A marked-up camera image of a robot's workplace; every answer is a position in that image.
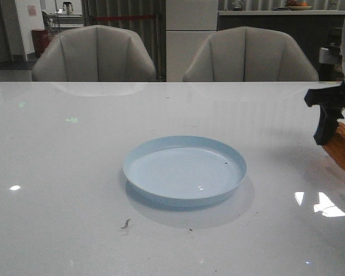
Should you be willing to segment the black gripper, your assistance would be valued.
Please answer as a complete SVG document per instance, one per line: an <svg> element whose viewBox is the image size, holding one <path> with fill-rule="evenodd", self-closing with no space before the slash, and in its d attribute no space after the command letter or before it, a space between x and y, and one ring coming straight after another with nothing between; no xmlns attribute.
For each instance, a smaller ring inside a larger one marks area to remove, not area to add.
<svg viewBox="0 0 345 276"><path fill-rule="evenodd" d="M304 100L308 107L320 105L320 119L314 140L317 145L326 145L339 126L338 119L344 118L345 79L339 86L309 89Z"/></svg>

